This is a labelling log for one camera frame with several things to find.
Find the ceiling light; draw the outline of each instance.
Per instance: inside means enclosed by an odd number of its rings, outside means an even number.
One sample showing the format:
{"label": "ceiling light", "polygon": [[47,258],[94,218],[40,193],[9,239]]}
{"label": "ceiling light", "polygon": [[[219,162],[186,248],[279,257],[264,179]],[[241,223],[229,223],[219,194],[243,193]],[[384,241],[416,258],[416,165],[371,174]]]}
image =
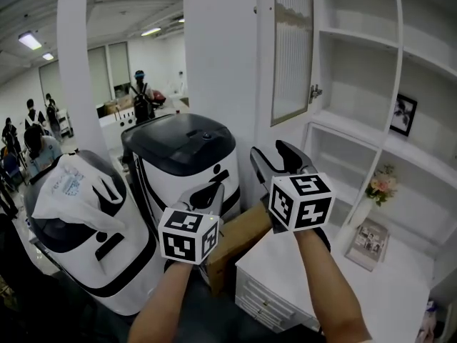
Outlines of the ceiling light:
{"label": "ceiling light", "polygon": [[39,49],[41,47],[40,42],[38,42],[35,37],[32,36],[30,31],[21,34],[19,36],[19,42],[25,44],[30,49]]}
{"label": "ceiling light", "polygon": [[160,31],[160,28],[153,28],[150,31],[145,31],[144,33],[141,33],[142,36],[148,36],[149,34],[156,33],[157,31]]}
{"label": "ceiling light", "polygon": [[45,60],[51,61],[52,59],[54,59],[54,56],[52,56],[51,54],[44,54],[43,58]]}

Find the white cube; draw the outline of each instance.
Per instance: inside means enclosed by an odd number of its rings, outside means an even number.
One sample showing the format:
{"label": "white cube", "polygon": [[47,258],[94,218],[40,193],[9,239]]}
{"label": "white cube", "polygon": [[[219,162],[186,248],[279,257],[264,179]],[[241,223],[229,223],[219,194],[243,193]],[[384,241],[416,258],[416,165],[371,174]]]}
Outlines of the white cube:
{"label": "white cube", "polygon": [[200,264],[218,242],[219,216],[166,208],[159,222],[164,258]]}
{"label": "white cube", "polygon": [[268,209],[289,230],[321,227],[330,217],[335,192],[324,173],[273,177]]}

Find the picture frame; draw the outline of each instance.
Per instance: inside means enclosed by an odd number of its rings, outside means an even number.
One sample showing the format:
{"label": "picture frame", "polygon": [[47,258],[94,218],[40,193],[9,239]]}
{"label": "picture frame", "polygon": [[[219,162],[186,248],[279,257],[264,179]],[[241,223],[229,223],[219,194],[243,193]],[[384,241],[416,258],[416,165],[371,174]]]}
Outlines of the picture frame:
{"label": "picture frame", "polygon": [[416,107],[417,101],[398,94],[395,108],[393,109],[391,130],[408,136],[413,125]]}

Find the white vase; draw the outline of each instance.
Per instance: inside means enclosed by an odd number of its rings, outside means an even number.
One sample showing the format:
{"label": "white vase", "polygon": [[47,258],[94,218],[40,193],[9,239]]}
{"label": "white vase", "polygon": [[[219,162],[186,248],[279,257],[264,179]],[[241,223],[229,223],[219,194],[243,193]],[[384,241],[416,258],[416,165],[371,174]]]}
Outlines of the white vase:
{"label": "white vase", "polygon": [[349,222],[349,226],[357,229],[362,223],[365,221],[366,217],[370,213],[371,209],[373,208],[374,200],[372,198],[364,197],[360,201],[355,210],[354,214],[352,215],[351,221]]}

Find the magazine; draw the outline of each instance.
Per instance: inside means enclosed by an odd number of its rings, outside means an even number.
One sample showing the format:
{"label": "magazine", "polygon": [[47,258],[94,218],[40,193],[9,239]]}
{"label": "magazine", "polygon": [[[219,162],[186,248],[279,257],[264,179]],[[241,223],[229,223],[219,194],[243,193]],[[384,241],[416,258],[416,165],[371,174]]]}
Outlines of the magazine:
{"label": "magazine", "polygon": [[346,257],[371,272],[383,260],[387,241],[387,229],[366,219],[357,229]]}

